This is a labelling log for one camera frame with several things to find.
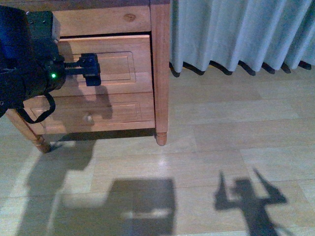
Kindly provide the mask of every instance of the curtain fold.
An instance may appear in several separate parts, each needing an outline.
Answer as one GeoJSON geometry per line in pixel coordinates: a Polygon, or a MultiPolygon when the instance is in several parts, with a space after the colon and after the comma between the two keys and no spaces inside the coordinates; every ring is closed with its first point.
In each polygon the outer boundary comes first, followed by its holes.
{"type": "Polygon", "coordinates": [[[240,60],[254,71],[315,64],[314,0],[173,0],[171,12],[176,72],[183,62],[205,71],[211,60],[229,71],[240,60]]]}

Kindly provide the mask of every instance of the wooden nightstand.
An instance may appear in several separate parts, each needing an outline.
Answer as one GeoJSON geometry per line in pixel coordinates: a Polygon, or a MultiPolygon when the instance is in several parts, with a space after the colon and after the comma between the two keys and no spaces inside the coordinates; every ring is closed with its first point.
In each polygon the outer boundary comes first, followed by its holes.
{"type": "MultiPolygon", "coordinates": [[[[83,76],[68,77],[51,94],[55,112],[39,124],[15,110],[6,115],[39,150],[43,134],[155,128],[159,145],[168,129],[169,0],[6,0],[24,11],[53,11],[61,24],[58,43],[66,62],[97,53],[101,86],[86,87],[83,76]]],[[[48,103],[24,102],[32,118],[48,103]]]]}

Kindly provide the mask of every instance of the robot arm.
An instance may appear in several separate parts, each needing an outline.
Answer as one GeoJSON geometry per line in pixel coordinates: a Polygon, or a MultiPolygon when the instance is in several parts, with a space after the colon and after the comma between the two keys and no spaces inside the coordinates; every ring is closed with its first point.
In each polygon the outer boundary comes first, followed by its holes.
{"type": "Polygon", "coordinates": [[[67,75],[83,74],[87,86],[100,85],[96,54],[65,63],[56,43],[58,21],[52,12],[24,12],[0,6],[0,117],[16,109],[29,123],[43,121],[55,110],[49,92],[60,89],[67,75]],[[27,99],[45,95],[50,109],[33,121],[24,110],[27,99]]]}

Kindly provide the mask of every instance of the wooden table leg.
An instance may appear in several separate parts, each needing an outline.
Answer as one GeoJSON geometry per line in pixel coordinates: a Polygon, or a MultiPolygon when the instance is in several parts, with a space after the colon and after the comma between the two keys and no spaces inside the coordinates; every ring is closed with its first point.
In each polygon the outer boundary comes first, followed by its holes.
{"type": "Polygon", "coordinates": [[[156,139],[158,145],[164,146],[167,141],[167,133],[157,133],[156,139]]]}
{"type": "Polygon", "coordinates": [[[16,112],[16,110],[10,109],[5,113],[13,125],[28,139],[30,140],[38,150],[42,153],[50,151],[50,144],[45,141],[41,135],[37,135],[30,128],[29,124],[16,112]]]}
{"type": "Polygon", "coordinates": [[[169,0],[151,0],[153,79],[157,144],[166,144],[169,87],[169,0]]]}

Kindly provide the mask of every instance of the drawer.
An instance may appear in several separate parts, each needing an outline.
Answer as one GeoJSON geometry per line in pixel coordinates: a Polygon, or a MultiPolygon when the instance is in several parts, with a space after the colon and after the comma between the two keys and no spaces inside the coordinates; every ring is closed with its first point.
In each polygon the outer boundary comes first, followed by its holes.
{"type": "MultiPolygon", "coordinates": [[[[89,95],[55,98],[56,110],[40,124],[38,134],[154,128],[152,93],[89,95]]],[[[49,108],[44,98],[25,101],[32,119],[49,108]]]]}
{"type": "Polygon", "coordinates": [[[0,3],[24,11],[53,11],[61,24],[61,36],[151,30],[149,0],[77,0],[76,3],[73,0],[9,0],[0,3]]]}
{"type": "Polygon", "coordinates": [[[58,47],[66,62],[77,61],[81,53],[97,53],[106,89],[87,87],[82,75],[74,75],[53,96],[153,91],[148,35],[63,39],[58,47]]]}

